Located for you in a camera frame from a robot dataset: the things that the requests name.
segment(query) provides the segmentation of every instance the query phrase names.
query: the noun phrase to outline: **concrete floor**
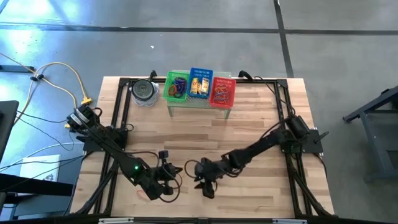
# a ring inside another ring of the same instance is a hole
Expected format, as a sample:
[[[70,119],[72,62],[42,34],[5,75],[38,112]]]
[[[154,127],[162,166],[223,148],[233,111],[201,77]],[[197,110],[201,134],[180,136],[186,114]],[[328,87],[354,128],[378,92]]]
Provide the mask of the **concrete floor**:
[[[320,30],[398,30],[394,0],[280,0],[285,28]],[[277,29],[272,0],[9,0],[0,22],[78,24],[117,27],[213,27]],[[345,218],[398,221],[397,183],[368,185],[362,180],[374,171],[362,124],[341,118],[386,88],[398,83],[398,36],[287,35],[294,77],[304,78],[312,114],[321,131],[328,183],[337,215]],[[81,74],[88,94],[96,100],[105,75],[164,75],[172,69],[204,67],[232,72],[246,70],[262,77],[287,77],[279,34],[69,32],[0,30],[1,52],[39,67],[59,61]],[[12,64],[0,57],[0,64]],[[75,76],[54,66],[48,79],[82,95]],[[0,100],[25,102],[30,80],[23,74],[0,74]],[[26,113],[62,120],[72,112],[64,92],[40,83]],[[61,142],[70,138],[61,124],[26,121],[50,132]],[[55,142],[19,122],[13,129],[1,166]],[[60,147],[42,152],[79,155]],[[59,181],[74,183],[80,162],[60,169]],[[19,167],[7,170],[18,174]],[[39,200],[46,206],[38,207]],[[67,197],[41,197],[20,204],[17,213],[63,211]]]

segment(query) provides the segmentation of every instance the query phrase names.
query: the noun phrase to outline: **red basket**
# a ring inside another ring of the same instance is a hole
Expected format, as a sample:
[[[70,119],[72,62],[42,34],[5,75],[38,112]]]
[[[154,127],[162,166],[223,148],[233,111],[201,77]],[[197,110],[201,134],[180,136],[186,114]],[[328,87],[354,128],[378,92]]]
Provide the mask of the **red basket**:
[[[217,108],[232,108],[234,106],[235,88],[236,80],[230,78],[214,77],[209,97],[210,105]],[[217,99],[216,91],[218,91],[218,93],[226,93],[220,94],[219,98]]]

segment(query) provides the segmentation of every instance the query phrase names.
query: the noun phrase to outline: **wooden table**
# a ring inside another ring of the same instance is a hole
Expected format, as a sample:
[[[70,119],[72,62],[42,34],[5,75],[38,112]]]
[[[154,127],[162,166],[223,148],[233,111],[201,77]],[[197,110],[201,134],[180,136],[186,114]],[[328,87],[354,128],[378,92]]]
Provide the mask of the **wooden table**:
[[[102,108],[101,123],[110,125],[120,77],[104,77],[99,93],[98,107]],[[308,126],[313,121],[301,78],[287,79],[292,105]],[[119,110],[118,123],[123,112]],[[183,167],[189,159],[207,157],[220,159],[220,155],[244,148],[259,139],[262,133],[279,121],[275,96],[265,84],[237,84],[233,110],[228,120],[223,111],[176,108],[171,118],[167,102],[160,96],[151,108],[141,107],[131,100],[127,122],[134,125],[129,133],[127,151],[169,150],[169,162]],[[81,167],[71,212],[81,208],[97,187],[104,153],[94,152]],[[149,165],[155,157],[142,154]],[[303,164],[307,184],[318,201],[333,213],[325,171],[314,155],[304,154]],[[194,164],[188,165],[193,172]],[[134,187],[119,172],[114,196],[112,216],[129,217],[219,217],[219,218],[270,218],[294,217],[285,157],[279,147],[255,157],[238,178],[218,180],[214,199],[202,196],[195,190],[196,183],[184,172],[178,200],[168,204],[150,201],[140,187]],[[104,191],[103,200],[108,196]],[[303,197],[298,190],[300,208],[304,212]]]

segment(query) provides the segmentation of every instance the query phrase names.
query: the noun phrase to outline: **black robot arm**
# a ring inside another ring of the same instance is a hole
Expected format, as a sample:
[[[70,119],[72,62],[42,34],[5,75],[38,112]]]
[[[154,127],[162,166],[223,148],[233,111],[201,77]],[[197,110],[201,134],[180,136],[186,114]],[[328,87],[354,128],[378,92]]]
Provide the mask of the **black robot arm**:
[[[302,117],[290,116],[282,122],[287,124],[289,129],[275,129],[245,149],[235,149],[223,154],[219,161],[202,158],[195,165],[195,181],[200,181],[196,188],[202,189],[204,196],[213,198],[212,182],[216,182],[216,179],[224,175],[237,177],[246,164],[258,154],[276,145],[300,148],[310,132]]]
[[[167,152],[159,152],[162,164],[150,167],[144,160],[124,151],[126,146],[127,131],[104,127],[100,118],[94,111],[85,105],[80,106],[67,117],[71,129],[83,134],[85,138],[95,142],[102,150],[106,151],[118,162],[123,175],[133,184],[140,185],[151,200],[159,198],[162,194],[173,194],[168,181],[172,180],[182,169],[166,162]]]
[[[202,158],[200,163],[195,165],[195,181],[200,181],[195,188],[202,189],[205,197],[214,198],[215,191],[213,190],[212,183],[216,179],[222,178],[224,175],[237,177],[246,164],[251,162],[253,157],[273,146],[289,141],[296,141],[292,132],[276,129],[245,149],[234,149],[223,154],[220,161],[211,161],[207,158]]]

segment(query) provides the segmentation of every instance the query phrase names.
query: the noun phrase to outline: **white cable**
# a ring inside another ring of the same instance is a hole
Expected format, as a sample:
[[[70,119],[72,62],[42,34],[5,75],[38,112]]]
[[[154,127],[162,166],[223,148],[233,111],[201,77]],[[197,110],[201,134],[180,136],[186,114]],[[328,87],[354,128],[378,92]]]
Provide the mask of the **white cable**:
[[[57,86],[57,85],[51,83],[51,82],[48,81],[46,78],[43,78],[43,80],[44,80],[46,83],[52,85],[53,87],[58,88],[58,89],[60,89],[60,90],[63,90],[63,91],[65,91],[65,92],[67,92],[67,93],[72,97],[72,99],[73,99],[73,105],[74,105],[75,109],[77,108],[77,105],[76,105],[76,98],[75,98],[75,96],[73,96],[73,94],[72,94],[71,92],[69,92],[68,90],[66,90],[66,89],[64,89],[64,88],[62,88],[62,87],[60,87],[60,86]]]
[[[81,92],[83,93],[83,97],[84,97],[84,98],[87,98],[86,91],[85,91],[85,89],[83,88],[83,82],[81,82],[79,73],[77,73],[76,70],[75,70],[74,68],[72,68],[70,65],[68,65],[67,63],[63,63],[63,62],[51,62],[51,63],[45,64],[45,65],[41,66],[39,69],[36,70],[34,76],[37,77],[38,72],[39,72],[41,69],[45,69],[45,68],[49,67],[50,65],[64,65],[64,66],[68,67],[71,71],[73,71],[74,74],[75,74],[76,77],[77,77],[77,80],[79,81],[80,88],[81,88]]]
[[[65,145],[70,145],[70,144],[84,144],[84,143],[83,143],[83,142],[67,142],[67,143],[54,144],[54,145],[51,145],[51,146],[47,146],[47,147],[44,147],[44,148],[42,148],[42,149],[39,149],[39,150],[37,150],[37,151],[35,151],[35,152],[33,152],[33,153],[31,153],[31,154],[29,154],[29,155],[23,157],[22,159],[18,159],[17,161],[13,162],[13,163],[10,164],[9,166],[14,165],[14,164],[16,164],[17,162],[19,162],[19,161],[21,161],[21,160],[23,160],[23,159],[25,159],[25,158],[28,158],[28,157],[30,157],[30,156],[33,156],[34,154],[39,153],[39,152],[41,152],[41,151],[43,151],[43,150],[46,150],[46,149],[49,149],[49,148],[52,148],[52,147],[56,147],[56,146],[61,146],[61,145],[65,146]],[[0,170],[0,172],[6,170],[6,169],[8,169],[8,168],[10,168],[10,167],[3,168],[3,169]]]
[[[153,106],[153,105],[156,103],[157,98],[158,98],[158,96],[159,96],[159,84],[158,84],[158,83],[153,83],[153,82],[151,82],[151,83],[152,83],[152,85],[154,86],[155,93],[154,93],[154,95],[153,95],[149,100],[147,100],[147,101],[142,101],[142,100],[136,99],[136,98],[133,96],[134,102],[135,102],[136,104],[138,104],[139,106]]]
[[[79,73],[77,73],[77,71],[76,71],[74,68],[72,68],[70,65],[68,65],[68,64],[66,64],[66,63],[63,63],[63,62],[52,62],[52,63],[48,63],[48,64],[45,64],[45,65],[41,66],[41,67],[40,67],[39,69],[37,69],[36,71],[33,71],[32,69],[26,67],[25,65],[23,65],[23,64],[21,64],[21,63],[19,63],[19,62],[17,62],[17,61],[14,60],[14,59],[8,57],[7,55],[5,55],[5,54],[3,54],[3,53],[0,53],[0,54],[3,55],[3,56],[5,56],[5,57],[8,58],[9,60],[12,60],[13,62],[19,64],[20,66],[24,67],[26,70],[32,72],[32,73],[34,74],[34,77],[36,77],[36,78],[37,78],[37,76],[38,76],[38,72],[39,72],[41,69],[45,69],[45,68],[49,67],[50,65],[64,65],[64,66],[68,67],[68,68],[76,75],[76,77],[77,77],[77,79],[78,79],[78,81],[79,81],[80,88],[81,88],[81,92],[83,93],[83,102],[84,102],[85,100],[88,100],[88,97],[87,97],[86,91],[85,91],[85,89],[84,89],[84,87],[83,87],[83,83],[81,82]],[[60,89],[60,90],[63,90],[63,91],[65,91],[66,93],[68,93],[68,94],[73,98],[73,105],[75,106],[75,108],[77,108],[77,105],[76,105],[76,98],[75,98],[75,96],[74,96],[72,93],[70,93],[68,90],[66,90],[66,89],[64,89],[64,88],[62,88],[62,87],[60,87],[60,86],[57,86],[57,85],[51,83],[51,82],[48,81],[46,78],[43,78],[43,80],[44,80],[45,82],[47,82],[49,85],[51,85],[51,86],[53,86],[53,87],[55,87],[55,88],[58,88],[58,89]],[[30,87],[29,87],[27,99],[26,99],[26,102],[25,102],[25,105],[24,105],[23,109],[21,110],[22,113],[25,112],[25,110],[26,110],[26,108],[27,108],[27,105],[29,104],[30,99],[32,98],[32,86],[33,86],[33,82],[34,82],[34,81],[32,80],[31,83],[30,83]],[[19,119],[21,118],[21,116],[22,116],[22,114],[20,114],[19,116],[17,116],[16,120],[14,121],[14,125],[19,121]]]

